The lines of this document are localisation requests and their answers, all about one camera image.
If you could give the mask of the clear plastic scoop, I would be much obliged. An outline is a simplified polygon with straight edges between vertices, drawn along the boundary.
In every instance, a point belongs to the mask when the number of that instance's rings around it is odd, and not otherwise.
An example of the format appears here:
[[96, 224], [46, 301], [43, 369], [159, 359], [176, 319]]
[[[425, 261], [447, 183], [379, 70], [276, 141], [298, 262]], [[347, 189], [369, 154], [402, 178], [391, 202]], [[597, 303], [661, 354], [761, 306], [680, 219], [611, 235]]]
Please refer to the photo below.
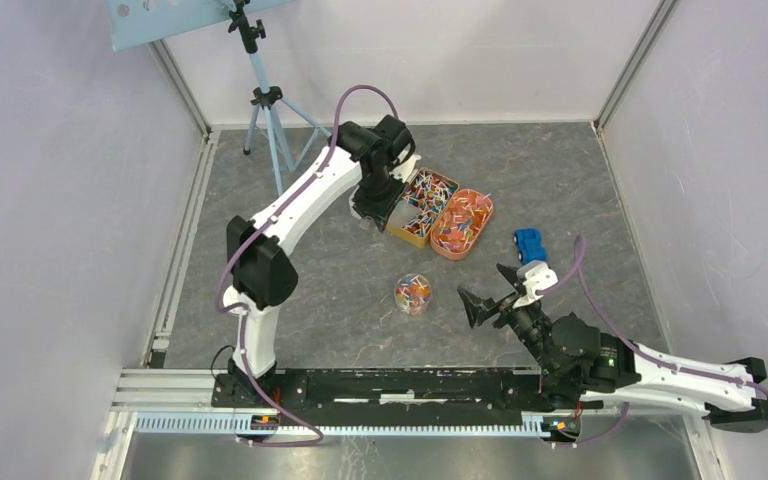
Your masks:
[[362, 230], [371, 230], [373, 228], [380, 229], [381, 231], [387, 229], [400, 229], [404, 228], [420, 214], [421, 209], [419, 207], [416, 207], [407, 201], [400, 201], [383, 227], [379, 228], [375, 221], [369, 217], [361, 219], [359, 225]]

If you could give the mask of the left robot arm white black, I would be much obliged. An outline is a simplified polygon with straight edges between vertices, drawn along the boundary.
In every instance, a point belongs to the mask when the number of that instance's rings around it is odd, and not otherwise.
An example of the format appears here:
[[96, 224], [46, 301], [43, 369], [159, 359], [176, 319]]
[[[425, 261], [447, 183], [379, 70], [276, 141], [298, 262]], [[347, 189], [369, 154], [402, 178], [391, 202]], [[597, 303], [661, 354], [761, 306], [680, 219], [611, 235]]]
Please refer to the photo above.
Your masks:
[[226, 228], [228, 263], [217, 304], [241, 318], [233, 359], [244, 373], [235, 392], [250, 407], [266, 405], [274, 394], [267, 373], [276, 364], [281, 305], [299, 281], [290, 256], [300, 239], [345, 193], [353, 215], [384, 230], [417, 160], [411, 132], [392, 115], [373, 127], [345, 122], [331, 140], [279, 198], [250, 219], [234, 217]]

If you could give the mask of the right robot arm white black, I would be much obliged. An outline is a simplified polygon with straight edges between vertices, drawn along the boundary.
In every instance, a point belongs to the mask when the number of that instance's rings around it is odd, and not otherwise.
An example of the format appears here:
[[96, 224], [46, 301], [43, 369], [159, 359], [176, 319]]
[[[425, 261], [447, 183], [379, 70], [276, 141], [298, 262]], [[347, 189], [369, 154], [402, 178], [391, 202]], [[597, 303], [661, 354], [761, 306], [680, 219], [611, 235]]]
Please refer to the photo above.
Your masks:
[[510, 328], [536, 360], [540, 400], [551, 408], [568, 403], [623, 402], [680, 411], [712, 427], [736, 433], [768, 429], [764, 362], [747, 357], [710, 364], [675, 357], [587, 324], [575, 313], [556, 320], [542, 309], [546, 290], [559, 285], [544, 261], [498, 265], [513, 293], [495, 300], [458, 287], [468, 323]]

